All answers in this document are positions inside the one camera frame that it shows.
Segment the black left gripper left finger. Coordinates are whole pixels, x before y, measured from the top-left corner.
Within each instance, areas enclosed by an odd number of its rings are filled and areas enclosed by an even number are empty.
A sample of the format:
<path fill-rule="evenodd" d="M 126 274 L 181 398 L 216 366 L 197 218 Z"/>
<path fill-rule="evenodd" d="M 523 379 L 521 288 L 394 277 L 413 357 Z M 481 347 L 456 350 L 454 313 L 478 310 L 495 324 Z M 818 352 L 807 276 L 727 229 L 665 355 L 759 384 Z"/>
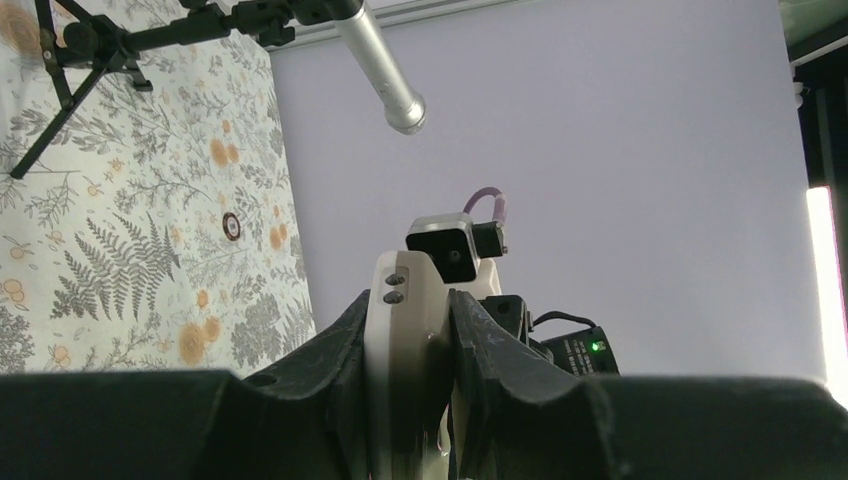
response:
<path fill-rule="evenodd" d="M 5 479 L 365 479 L 360 294 L 307 343 L 226 370 L 7 375 Z"/>

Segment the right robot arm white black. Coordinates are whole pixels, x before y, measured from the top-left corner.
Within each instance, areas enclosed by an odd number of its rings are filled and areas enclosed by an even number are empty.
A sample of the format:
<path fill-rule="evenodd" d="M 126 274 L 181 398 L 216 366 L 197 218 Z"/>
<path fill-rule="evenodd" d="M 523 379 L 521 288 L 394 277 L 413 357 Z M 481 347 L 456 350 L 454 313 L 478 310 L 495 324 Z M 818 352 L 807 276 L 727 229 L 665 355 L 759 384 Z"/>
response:
<path fill-rule="evenodd" d="M 488 296 L 481 305 L 496 324 L 520 343 L 571 375 L 620 374 L 605 331 L 588 318 L 559 310 L 534 318 L 526 302 L 517 295 Z M 537 326 L 551 320 L 572 322 L 583 329 L 542 341 L 531 337 Z"/>

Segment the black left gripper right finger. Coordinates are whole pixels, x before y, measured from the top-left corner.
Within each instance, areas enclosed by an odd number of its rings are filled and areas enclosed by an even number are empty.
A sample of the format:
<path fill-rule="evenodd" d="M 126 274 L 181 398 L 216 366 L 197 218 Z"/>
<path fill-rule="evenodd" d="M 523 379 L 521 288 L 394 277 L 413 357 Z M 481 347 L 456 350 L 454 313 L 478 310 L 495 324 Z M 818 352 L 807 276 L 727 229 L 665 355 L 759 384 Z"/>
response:
<path fill-rule="evenodd" d="M 576 377 L 449 294 L 462 479 L 843 479 L 847 412 L 821 385 Z"/>

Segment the beige remote control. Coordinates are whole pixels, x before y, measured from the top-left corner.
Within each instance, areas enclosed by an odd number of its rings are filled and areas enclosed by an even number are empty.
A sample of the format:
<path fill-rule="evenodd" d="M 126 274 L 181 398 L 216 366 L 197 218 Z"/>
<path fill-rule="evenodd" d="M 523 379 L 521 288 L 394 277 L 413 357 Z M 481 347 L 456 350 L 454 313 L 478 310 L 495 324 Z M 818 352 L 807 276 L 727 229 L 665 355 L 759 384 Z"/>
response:
<path fill-rule="evenodd" d="M 448 289 L 427 254 L 390 251 L 378 258 L 363 346 L 372 477 L 447 478 Z"/>

